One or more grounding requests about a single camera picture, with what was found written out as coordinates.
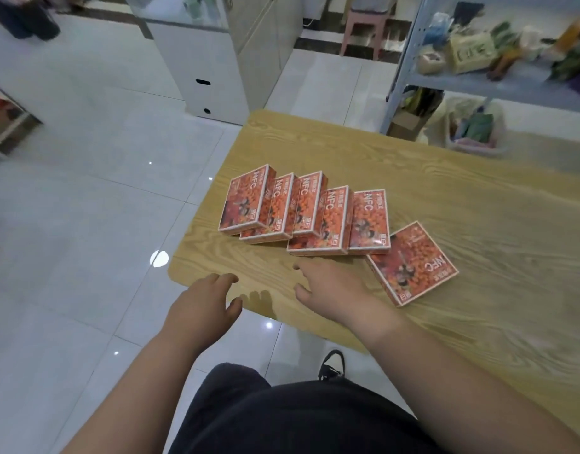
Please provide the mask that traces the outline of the person's right hand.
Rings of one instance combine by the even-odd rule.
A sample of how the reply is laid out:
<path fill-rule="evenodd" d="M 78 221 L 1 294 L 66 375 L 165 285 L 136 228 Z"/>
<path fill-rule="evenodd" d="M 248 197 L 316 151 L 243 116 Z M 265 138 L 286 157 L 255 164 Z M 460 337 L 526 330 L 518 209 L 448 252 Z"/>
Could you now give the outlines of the person's right hand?
<path fill-rule="evenodd" d="M 302 258 L 293 268 L 307 280 L 307 289 L 317 290 L 320 296 L 320 307 L 309 309 L 347 328 L 368 349 L 407 324 L 399 312 L 376 298 L 358 276 L 339 263 Z"/>

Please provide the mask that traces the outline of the person's left hand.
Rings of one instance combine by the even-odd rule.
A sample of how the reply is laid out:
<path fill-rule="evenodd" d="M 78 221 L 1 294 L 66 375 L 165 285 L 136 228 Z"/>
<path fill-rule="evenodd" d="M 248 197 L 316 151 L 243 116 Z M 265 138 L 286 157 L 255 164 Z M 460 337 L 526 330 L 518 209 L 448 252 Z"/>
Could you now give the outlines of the person's left hand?
<path fill-rule="evenodd" d="M 198 279 L 173 302 L 158 336 L 196 359 L 234 324 L 225 321 L 227 296 L 238 276 L 209 274 Z"/>

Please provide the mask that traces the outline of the person's left forearm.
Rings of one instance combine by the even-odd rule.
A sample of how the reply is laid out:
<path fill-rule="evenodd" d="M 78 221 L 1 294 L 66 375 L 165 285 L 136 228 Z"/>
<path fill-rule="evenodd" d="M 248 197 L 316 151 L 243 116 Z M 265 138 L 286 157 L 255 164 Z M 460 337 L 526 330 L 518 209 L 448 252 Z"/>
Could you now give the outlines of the person's left forearm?
<path fill-rule="evenodd" d="M 157 334 L 60 454 L 163 454 L 197 346 Z"/>

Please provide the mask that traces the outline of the person's right forearm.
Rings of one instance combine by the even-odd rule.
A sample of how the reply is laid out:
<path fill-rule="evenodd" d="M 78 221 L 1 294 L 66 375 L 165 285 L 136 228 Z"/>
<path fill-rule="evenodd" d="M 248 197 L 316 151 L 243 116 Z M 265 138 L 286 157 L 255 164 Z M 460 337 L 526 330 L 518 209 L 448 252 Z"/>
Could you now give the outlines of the person's right forearm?
<path fill-rule="evenodd" d="M 580 454 L 548 411 L 397 313 L 352 326 L 429 435 L 453 454 Z"/>

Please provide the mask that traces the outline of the group of orange printed boxes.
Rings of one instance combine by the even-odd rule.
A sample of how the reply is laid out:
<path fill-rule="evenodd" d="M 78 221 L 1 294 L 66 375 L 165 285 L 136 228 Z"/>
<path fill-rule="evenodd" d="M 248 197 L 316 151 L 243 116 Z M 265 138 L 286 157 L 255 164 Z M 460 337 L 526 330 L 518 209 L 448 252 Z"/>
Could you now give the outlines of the group of orange printed boxes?
<path fill-rule="evenodd" d="M 390 230 L 385 189 L 330 188 L 323 171 L 278 175 L 266 164 L 232 178 L 218 232 L 286 243 L 295 257 L 364 257 L 396 307 L 459 274 L 420 222 Z"/>

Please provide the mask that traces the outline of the black and white shoe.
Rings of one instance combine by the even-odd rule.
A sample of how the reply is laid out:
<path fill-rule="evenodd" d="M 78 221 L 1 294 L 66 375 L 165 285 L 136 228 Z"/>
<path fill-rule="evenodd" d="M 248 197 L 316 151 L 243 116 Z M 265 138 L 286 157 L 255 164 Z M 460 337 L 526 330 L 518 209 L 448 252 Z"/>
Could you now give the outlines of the black and white shoe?
<path fill-rule="evenodd" d="M 346 364 L 342 351 L 331 350 L 323 359 L 318 372 L 318 381 L 329 381 L 345 377 Z"/>

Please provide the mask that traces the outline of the black shorts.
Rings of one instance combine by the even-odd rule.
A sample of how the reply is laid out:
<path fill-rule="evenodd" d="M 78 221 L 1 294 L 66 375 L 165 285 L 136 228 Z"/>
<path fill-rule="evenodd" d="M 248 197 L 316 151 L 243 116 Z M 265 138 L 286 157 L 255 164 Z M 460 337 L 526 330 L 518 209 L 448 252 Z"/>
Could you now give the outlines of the black shorts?
<path fill-rule="evenodd" d="M 414 416 L 344 377 L 271 386 L 215 366 L 168 454 L 446 454 Z"/>

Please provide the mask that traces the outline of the brown cardboard box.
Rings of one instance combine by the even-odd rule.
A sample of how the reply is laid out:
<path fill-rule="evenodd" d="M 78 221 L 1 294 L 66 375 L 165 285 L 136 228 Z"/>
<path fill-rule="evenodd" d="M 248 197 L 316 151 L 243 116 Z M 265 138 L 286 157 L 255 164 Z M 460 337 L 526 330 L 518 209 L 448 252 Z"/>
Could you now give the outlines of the brown cardboard box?
<path fill-rule="evenodd" d="M 431 116 L 432 113 L 416 116 L 404 109 L 399 109 L 392 118 L 386 136 L 415 142 Z"/>

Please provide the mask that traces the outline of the white plastic basket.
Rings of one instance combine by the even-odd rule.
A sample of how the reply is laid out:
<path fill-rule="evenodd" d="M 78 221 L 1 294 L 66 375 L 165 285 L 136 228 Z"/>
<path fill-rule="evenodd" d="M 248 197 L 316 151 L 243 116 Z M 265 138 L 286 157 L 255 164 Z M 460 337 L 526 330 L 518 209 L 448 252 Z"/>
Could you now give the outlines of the white plastic basket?
<path fill-rule="evenodd" d="M 467 121 L 474 113 L 492 113 L 494 129 L 487 144 L 462 138 Z M 421 134 L 430 145 L 451 151 L 501 158 L 508 154 L 506 121 L 503 107 L 491 98 L 445 96 Z"/>

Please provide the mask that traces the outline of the green packet in basket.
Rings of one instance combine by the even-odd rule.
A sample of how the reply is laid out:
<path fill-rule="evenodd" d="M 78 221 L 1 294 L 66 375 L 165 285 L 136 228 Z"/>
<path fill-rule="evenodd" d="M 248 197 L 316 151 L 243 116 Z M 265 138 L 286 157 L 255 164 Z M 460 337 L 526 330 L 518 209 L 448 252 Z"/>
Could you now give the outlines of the green packet in basket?
<path fill-rule="evenodd" d="M 494 115 L 491 113 L 474 113 L 467 121 L 462 138 L 467 138 L 481 144 L 490 141 L 494 129 Z"/>

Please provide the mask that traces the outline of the white cabinet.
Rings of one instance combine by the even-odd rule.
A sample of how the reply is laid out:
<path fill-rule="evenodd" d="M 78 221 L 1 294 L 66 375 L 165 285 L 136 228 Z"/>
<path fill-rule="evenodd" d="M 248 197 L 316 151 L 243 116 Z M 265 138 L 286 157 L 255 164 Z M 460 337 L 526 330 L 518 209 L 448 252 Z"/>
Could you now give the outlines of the white cabinet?
<path fill-rule="evenodd" d="M 263 109 L 302 32 L 302 0 L 126 0 L 196 117 Z"/>

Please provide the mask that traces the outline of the small round beige container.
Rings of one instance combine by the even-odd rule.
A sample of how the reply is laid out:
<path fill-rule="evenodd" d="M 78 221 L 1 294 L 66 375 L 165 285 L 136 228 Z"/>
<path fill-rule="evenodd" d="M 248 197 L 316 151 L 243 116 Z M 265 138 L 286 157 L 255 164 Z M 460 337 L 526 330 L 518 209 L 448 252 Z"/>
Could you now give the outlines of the small round beige container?
<path fill-rule="evenodd" d="M 420 75 L 437 75 L 446 68 L 443 52 L 435 50 L 431 45 L 422 47 L 416 58 L 416 71 Z"/>

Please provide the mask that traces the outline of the grey metal shelf rack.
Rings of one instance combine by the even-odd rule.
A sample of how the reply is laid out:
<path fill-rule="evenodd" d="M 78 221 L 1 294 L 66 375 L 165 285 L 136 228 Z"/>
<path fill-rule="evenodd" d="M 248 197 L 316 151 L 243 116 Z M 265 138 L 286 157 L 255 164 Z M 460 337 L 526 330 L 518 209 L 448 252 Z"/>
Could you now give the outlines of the grey metal shelf rack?
<path fill-rule="evenodd" d="M 435 75 L 419 73 L 416 60 L 433 15 L 461 1 L 482 3 L 488 14 L 496 7 L 510 15 L 523 14 L 531 8 L 534 14 L 539 14 L 540 10 L 548 10 L 554 15 L 580 14 L 580 0 L 421 0 L 388 93 L 385 115 L 379 129 L 381 134 L 385 135 L 388 131 L 408 85 L 580 113 L 580 94 L 570 90 L 566 84 L 537 82 L 512 72 L 499 82 L 488 80 L 483 72 L 452 74 L 449 68 Z"/>

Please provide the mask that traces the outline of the beige carton with green print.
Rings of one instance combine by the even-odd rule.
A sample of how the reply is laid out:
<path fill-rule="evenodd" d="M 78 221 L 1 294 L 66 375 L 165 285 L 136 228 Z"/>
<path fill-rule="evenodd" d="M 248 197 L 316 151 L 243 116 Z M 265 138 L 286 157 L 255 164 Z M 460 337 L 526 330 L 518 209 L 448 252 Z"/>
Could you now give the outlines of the beige carton with green print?
<path fill-rule="evenodd" d="M 462 36 L 452 35 L 446 49 L 452 74 L 487 69 L 498 58 L 498 51 L 489 32 Z"/>

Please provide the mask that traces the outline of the pale blue plastic bag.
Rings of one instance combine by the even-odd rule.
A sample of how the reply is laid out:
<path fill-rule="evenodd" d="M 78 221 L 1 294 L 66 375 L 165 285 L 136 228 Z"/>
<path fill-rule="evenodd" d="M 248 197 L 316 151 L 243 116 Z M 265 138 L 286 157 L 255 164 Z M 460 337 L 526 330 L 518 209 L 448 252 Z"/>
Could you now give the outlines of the pale blue plastic bag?
<path fill-rule="evenodd" d="M 422 46 L 442 45 L 446 42 L 454 18 L 442 12 L 437 12 L 432 16 L 429 27 L 427 28 Z"/>

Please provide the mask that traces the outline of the white low shelf with red goods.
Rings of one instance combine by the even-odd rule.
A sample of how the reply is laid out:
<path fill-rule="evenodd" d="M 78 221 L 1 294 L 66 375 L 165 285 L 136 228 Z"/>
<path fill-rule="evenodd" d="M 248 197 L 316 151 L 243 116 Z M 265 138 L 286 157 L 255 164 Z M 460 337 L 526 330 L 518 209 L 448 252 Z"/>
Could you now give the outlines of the white low shelf with red goods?
<path fill-rule="evenodd" d="M 0 159 L 10 154 L 43 123 L 0 89 Z"/>

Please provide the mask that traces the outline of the orange brown packet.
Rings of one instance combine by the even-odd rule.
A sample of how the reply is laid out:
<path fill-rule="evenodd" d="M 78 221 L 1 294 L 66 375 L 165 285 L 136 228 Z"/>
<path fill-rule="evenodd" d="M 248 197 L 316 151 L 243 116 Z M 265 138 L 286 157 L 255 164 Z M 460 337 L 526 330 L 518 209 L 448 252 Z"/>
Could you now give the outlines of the orange brown packet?
<path fill-rule="evenodd" d="M 502 81 L 514 63 L 521 59 L 521 56 L 522 51 L 520 47 L 513 46 L 505 48 L 490 64 L 486 73 L 486 78 L 491 82 Z"/>

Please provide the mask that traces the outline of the white bottle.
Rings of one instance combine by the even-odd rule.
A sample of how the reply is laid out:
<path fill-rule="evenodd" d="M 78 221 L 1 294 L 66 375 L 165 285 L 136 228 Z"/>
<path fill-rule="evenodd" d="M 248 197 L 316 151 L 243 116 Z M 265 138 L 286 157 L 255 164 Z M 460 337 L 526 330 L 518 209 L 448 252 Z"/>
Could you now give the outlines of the white bottle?
<path fill-rule="evenodd" d="M 530 25 L 524 26 L 519 37 L 519 48 L 523 60 L 537 60 L 544 49 L 542 31 Z"/>

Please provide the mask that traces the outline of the green packets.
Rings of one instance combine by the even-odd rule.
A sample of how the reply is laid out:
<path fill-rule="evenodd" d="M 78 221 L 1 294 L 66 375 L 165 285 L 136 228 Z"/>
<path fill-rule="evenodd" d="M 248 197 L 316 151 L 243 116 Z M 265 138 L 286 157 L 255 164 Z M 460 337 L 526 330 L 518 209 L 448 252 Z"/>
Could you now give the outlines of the green packets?
<path fill-rule="evenodd" d="M 566 53 L 562 60 L 552 64 L 548 80 L 551 82 L 567 82 L 577 75 L 580 75 L 580 41 Z"/>

